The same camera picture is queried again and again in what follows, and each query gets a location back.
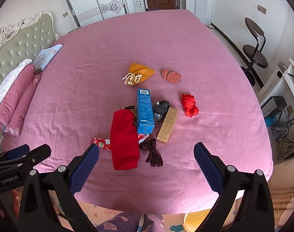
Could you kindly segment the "orange drawstring pouch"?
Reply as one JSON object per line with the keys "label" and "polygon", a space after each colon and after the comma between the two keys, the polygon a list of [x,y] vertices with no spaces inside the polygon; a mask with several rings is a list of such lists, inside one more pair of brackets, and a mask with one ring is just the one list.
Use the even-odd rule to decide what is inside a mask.
{"label": "orange drawstring pouch", "polygon": [[131,63],[128,74],[123,78],[124,84],[134,86],[149,79],[155,71],[147,66]]}

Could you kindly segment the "red knotted cloth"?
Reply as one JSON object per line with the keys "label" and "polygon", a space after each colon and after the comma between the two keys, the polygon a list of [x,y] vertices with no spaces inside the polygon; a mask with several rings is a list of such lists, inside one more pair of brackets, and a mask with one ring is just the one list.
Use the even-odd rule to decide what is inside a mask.
{"label": "red knotted cloth", "polygon": [[192,118],[193,116],[198,115],[199,109],[196,106],[195,97],[190,94],[182,94],[181,96],[181,104],[184,108],[185,115],[187,117]]}

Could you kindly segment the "dark brown knotted stocking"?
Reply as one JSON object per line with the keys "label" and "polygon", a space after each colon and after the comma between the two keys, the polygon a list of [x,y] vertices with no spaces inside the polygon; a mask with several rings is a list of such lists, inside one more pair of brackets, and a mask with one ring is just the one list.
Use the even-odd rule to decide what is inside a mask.
{"label": "dark brown knotted stocking", "polygon": [[156,139],[144,140],[139,144],[139,148],[143,151],[148,151],[148,157],[145,162],[150,163],[152,167],[161,167],[164,165],[161,154],[156,148]]}

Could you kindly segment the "pink rolled quilt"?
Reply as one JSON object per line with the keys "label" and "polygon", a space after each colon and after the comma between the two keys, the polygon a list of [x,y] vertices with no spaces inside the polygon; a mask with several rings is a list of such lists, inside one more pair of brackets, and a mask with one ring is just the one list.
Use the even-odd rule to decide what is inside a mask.
{"label": "pink rolled quilt", "polygon": [[41,75],[34,73],[35,66],[28,64],[17,75],[0,102],[0,129],[19,137],[25,116]]}

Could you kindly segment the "dark grey sock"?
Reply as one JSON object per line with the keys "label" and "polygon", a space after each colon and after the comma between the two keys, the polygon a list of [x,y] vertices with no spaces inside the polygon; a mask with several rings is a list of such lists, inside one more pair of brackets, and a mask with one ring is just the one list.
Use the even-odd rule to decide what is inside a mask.
{"label": "dark grey sock", "polygon": [[167,111],[170,108],[169,101],[163,100],[163,101],[157,101],[154,106],[152,107],[153,110],[153,116],[155,121],[160,121],[165,117]]}

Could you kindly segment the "white textured pillow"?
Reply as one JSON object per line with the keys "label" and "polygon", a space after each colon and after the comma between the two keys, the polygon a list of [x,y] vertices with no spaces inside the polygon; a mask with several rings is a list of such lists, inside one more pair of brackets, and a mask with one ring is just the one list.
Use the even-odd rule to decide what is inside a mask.
{"label": "white textured pillow", "polygon": [[0,85],[0,104],[3,101],[4,97],[8,93],[10,87],[22,72],[22,70],[29,64],[32,63],[32,59],[24,59],[14,70],[12,70],[2,81]]}

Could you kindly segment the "white cabinet with boxes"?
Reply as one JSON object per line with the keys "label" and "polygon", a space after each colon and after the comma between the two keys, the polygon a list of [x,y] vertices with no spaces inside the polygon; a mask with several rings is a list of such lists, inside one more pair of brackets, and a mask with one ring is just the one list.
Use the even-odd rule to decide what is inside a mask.
{"label": "white cabinet with boxes", "polygon": [[194,0],[194,15],[208,27],[212,27],[213,0]]}

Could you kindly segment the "salmon sock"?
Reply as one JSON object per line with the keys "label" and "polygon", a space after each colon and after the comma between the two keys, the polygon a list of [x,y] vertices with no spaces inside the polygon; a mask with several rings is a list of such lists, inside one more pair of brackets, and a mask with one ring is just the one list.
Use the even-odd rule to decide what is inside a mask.
{"label": "salmon sock", "polygon": [[162,71],[162,78],[171,84],[175,84],[181,79],[181,74],[166,69]]}

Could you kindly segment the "red fabric bag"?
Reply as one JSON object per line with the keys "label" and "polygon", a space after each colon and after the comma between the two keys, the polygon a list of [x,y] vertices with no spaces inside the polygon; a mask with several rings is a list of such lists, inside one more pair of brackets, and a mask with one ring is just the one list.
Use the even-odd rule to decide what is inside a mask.
{"label": "red fabric bag", "polygon": [[134,114],[129,109],[114,112],[110,131],[110,149],[115,170],[137,168],[140,149]]}

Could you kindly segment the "red white snack wrapper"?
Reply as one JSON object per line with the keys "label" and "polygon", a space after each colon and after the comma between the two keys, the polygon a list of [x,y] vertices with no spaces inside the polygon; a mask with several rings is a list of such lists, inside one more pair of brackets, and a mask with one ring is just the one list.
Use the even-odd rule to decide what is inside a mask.
{"label": "red white snack wrapper", "polygon": [[[146,140],[150,135],[149,134],[138,134],[138,143],[142,143],[144,140]],[[111,151],[110,147],[110,139],[101,139],[101,138],[96,138],[93,137],[90,141],[90,144],[95,144],[97,145],[99,148],[103,148],[106,149],[108,151]]]}

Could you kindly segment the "black swivel chair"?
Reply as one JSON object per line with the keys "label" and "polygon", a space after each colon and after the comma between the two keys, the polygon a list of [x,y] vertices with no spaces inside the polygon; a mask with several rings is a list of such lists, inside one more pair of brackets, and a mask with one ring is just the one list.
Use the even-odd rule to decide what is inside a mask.
{"label": "black swivel chair", "polygon": [[263,69],[267,69],[267,67],[268,67],[267,59],[262,54],[262,50],[266,44],[266,37],[265,37],[264,31],[252,19],[246,17],[245,24],[246,24],[248,30],[250,31],[250,33],[252,34],[252,36],[255,38],[256,46],[252,46],[250,44],[245,44],[242,47],[244,54],[249,59],[249,64],[248,64],[247,68],[242,67],[242,70],[245,73],[251,86],[254,86],[255,85],[255,77],[254,77],[254,75],[251,74],[251,68],[253,67],[253,65],[257,65]]}

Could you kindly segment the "white shelf desk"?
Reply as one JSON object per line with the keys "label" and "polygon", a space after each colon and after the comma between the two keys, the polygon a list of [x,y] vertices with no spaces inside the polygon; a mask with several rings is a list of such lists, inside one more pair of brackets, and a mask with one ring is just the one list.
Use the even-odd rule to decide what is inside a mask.
{"label": "white shelf desk", "polygon": [[294,60],[272,91],[259,103],[275,164],[294,159]]}

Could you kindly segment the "gold cardboard box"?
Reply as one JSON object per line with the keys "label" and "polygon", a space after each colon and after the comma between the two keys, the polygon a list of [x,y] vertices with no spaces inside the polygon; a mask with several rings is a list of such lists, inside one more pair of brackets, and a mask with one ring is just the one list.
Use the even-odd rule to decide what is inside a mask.
{"label": "gold cardboard box", "polygon": [[179,110],[170,107],[157,135],[157,140],[167,143],[175,126]]}

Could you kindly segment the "green tufted headboard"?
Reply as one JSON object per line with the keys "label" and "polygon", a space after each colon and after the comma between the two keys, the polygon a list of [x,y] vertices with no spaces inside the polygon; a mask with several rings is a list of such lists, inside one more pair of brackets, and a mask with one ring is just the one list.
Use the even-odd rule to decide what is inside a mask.
{"label": "green tufted headboard", "polygon": [[39,12],[0,29],[0,85],[23,60],[35,59],[57,39],[51,12]]}

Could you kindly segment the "blue cardboard box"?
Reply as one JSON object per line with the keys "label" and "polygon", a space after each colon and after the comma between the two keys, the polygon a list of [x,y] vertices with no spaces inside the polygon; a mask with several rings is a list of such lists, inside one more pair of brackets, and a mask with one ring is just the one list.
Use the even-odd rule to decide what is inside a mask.
{"label": "blue cardboard box", "polygon": [[151,134],[154,127],[154,116],[150,91],[138,89],[136,95],[137,133]]}

